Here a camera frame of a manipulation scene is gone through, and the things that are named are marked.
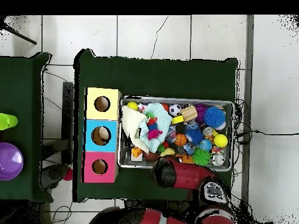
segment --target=metal tray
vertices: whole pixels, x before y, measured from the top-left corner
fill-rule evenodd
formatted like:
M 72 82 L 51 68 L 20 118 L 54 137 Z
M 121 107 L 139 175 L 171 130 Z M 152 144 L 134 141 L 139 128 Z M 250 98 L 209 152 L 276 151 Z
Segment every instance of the metal tray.
M 195 99 L 177 99 L 177 98 L 159 98 L 159 97 L 143 97 L 143 96 L 124 96 L 120 100 L 120 107 L 126 105 L 128 102 L 134 101 L 139 103 L 167 103 L 167 104 L 196 104 L 203 103 L 207 106 L 222 105 L 226 112 L 226 123 L 227 126 L 221 131 L 217 131 L 219 134 L 224 134 L 228 138 L 228 145 L 224 148 L 225 161 L 221 167 L 215 167 L 213 164 L 209 163 L 208 168 L 217 172 L 226 172 L 232 168 L 233 163 L 233 148 L 234 148 L 234 118 L 235 118 L 235 105 L 231 101 L 221 101 L 221 100 L 195 100 Z M 154 162 L 148 162 L 144 158 L 142 162 L 131 162 L 130 160 L 130 150 L 125 150 L 124 146 L 125 133 L 119 125 L 119 153 L 118 153 L 118 164 L 121 167 L 127 168 L 142 168 L 151 169 Z

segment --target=pink box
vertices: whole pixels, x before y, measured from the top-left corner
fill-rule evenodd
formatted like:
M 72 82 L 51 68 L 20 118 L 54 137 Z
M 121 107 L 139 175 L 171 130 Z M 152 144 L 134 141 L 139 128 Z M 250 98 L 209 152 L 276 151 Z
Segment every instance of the pink box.
M 97 174 L 93 171 L 93 163 L 103 160 L 106 163 L 106 171 Z M 85 152 L 84 183 L 113 183 L 118 174 L 116 152 Z

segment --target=green table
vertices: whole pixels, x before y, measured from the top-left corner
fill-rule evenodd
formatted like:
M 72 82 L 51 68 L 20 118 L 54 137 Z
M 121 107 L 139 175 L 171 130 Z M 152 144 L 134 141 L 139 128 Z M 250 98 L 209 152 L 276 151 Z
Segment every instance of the green table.
M 121 167 L 113 184 L 81 182 L 85 87 L 118 89 L 123 95 L 132 96 L 234 102 L 237 65 L 235 58 L 225 61 L 97 58 L 91 50 L 81 50 L 74 61 L 77 99 L 74 104 L 74 149 L 77 152 L 74 152 L 73 200 L 130 198 L 181 201 L 188 192 L 185 189 L 157 187 L 148 169 Z M 231 171 L 220 174 L 230 185 Z
M 0 200 L 51 202 L 40 186 L 41 161 L 41 72 L 50 54 L 33 58 L 0 57 L 0 113 L 17 116 L 16 127 L 0 131 L 1 142 L 17 146 L 23 154 L 20 175 L 0 181 Z

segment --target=purple ball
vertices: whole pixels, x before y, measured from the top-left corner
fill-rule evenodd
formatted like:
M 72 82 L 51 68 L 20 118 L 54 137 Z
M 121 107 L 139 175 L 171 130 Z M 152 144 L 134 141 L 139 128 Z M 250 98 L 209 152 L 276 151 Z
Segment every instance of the purple ball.
M 196 121 L 201 124 L 203 123 L 204 112 L 208 109 L 208 107 L 204 104 L 198 103 L 195 105 L 195 109 L 197 111 Z

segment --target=towel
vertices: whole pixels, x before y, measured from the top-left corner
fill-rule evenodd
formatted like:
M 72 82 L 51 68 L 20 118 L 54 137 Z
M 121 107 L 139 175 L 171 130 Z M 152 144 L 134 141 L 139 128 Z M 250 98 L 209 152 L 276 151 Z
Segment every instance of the towel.
M 123 106 L 123 116 L 121 118 L 124 133 L 131 139 L 131 142 L 138 148 L 148 153 L 148 148 L 145 143 L 138 137 L 139 125 L 147 119 L 144 114 L 135 111 L 127 106 Z
M 162 131 L 162 134 L 160 134 L 157 138 L 148 140 L 147 134 L 149 130 L 146 124 L 146 120 L 143 120 L 139 126 L 139 128 L 141 128 L 139 138 L 143 141 L 143 143 L 145 143 L 149 151 L 155 153 L 158 149 L 158 146 L 165 140 L 168 128 L 172 121 L 172 117 L 164 109 L 163 105 L 158 102 L 148 104 L 147 108 L 144 111 L 144 114 L 147 113 L 152 113 L 157 118 L 156 123 L 158 125 L 158 130 Z

